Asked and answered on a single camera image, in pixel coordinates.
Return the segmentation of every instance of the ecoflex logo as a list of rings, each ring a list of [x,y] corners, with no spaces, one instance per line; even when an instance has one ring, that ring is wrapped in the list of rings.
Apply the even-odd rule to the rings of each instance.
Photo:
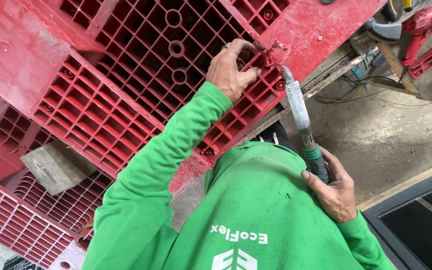
[[[214,256],[211,270],[231,270],[233,266],[236,266],[236,270],[258,270],[258,261],[241,249],[237,250],[237,254],[234,254],[234,249],[231,249]]]

